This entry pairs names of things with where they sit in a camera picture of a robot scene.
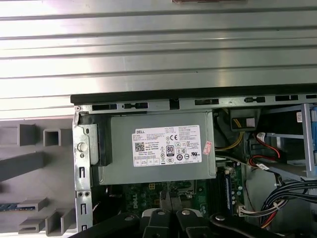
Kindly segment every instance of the wire bundle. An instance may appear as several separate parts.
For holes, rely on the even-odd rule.
[[[259,144],[261,144],[261,145],[263,145],[263,146],[265,146],[265,147],[267,147],[267,148],[269,148],[269,149],[275,151],[276,154],[277,154],[277,158],[278,158],[278,159],[281,158],[281,154],[280,154],[280,152],[279,152],[278,149],[276,149],[276,148],[274,148],[274,147],[272,147],[272,146],[270,146],[270,145],[264,143],[263,141],[261,141],[261,140],[257,137],[257,134],[255,134],[255,133],[254,133],[254,134],[250,133],[249,138],[248,138],[248,145],[247,145],[247,147],[248,147],[248,152],[249,152],[249,155],[250,155],[250,158],[249,158],[249,160],[248,160],[248,164],[249,164],[250,166],[252,166],[252,167],[257,167],[257,164],[256,164],[256,162],[255,162],[255,158],[265,158],[265,159],[273,160],[273,161],[276,160],[275,157],[272,157],[272,156],[266,156],[266,155],[252,155],[252,153],[251,153],[251,145],[250,145],[250,140],[251,140],[252,135],[253,135],[254,139],[255,139]]]
[[[274,219],[279,209],[284,207],[289,200],[301,200],[317,204],[317,196],[306,194],[308,189],[317,188],[317,180],[291,182],[276,188],[265,200],[261,211],[252,212],[241,209],[241,213],[250,217],[260,217],[260,226],[266,228]]]
[[[228,111],[227,108],[223,108],[223,110],[227,114],[229,114],[229,111]],[[233,121],[234,121],[234,123],[236,123],[237,127],[239,127],[239,128],[242,127],[240,122],[237,119],[233,119]],[[232,145],[229,145],[229,146],[224,147],[224,148],[219,148],[219,149],[217,149],[217,151],[230,150],[230,149],[233,149],[234,147],[238,146],[241,143],[242,139],[243,139],[243,133],[244,132],[240,132],[239,133],[239,136],[238,136],[237,140]]]

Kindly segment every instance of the ribbed metal panel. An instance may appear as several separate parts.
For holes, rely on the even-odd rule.
[[[316,19],[316,0],[0,1],[0,119],[72,114],[71,94],[317,83]]]

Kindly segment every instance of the white label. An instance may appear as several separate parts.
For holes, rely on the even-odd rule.
[[[265,134],[264,132],[260,132],[260,133],[257,134],[257,138],[258,138],[260,141],[264,142],[265,135],[266,135],[266,134]]]
[[[297,112],[296,113],[296,119],[297,119],[297,122],[303,122],[302,113],[301,112]]]
[[[136,129],[132,150],[135,167],[199,163],[199,125]]]
[[[265,166],[264,164],[257,164],[257,166],[258,166],[261,170],[269,170],[269,167]]]

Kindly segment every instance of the vent slot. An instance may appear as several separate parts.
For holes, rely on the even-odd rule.
[[[169,109],[170,110],[179,110],[179,99],[170,99],[169,100]]]
[[[265,103],[265,97],[255,97],[255,98],[249,97],[249,98],[245,98],[244,101],[246,103],[253,103],[253,102]]]
[[[197,99],[195,100],[195,105],[196,106],[201,106],[201,105],[217,105],[219,104],[219,99]]]
[[[306,95],[306,99],[314,99],[317,98],[317,94]]]
[[[297,101],[297,100],[298,100],[298,95],[275,96],[276,102]]]
[[[117,104],[93,105],[93,111],[116,110]]]
[[[136,104],[131,104],[131,103],[125,103],[124,104],[124,109],[146,109],[149,108],[148,103],[136,103]]]

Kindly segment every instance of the screw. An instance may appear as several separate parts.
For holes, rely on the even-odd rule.
[[[130,217],[126,217],[126,218],[124,218],[124,220],[125,220],[125,221],[132,221],[132,220],[133,220],[133,217],[131,217],[131,216],[130,216]]]
[[[182,211],[182,214],[183,214],[183,215],[189,215],[189,214],[190,214],[190,211],[184,210],[184,211]]]
[[[218,215],[218,216],[216,216],[216,220],[223,222],[224,220],[226,220],[226,218],[224,216]]]

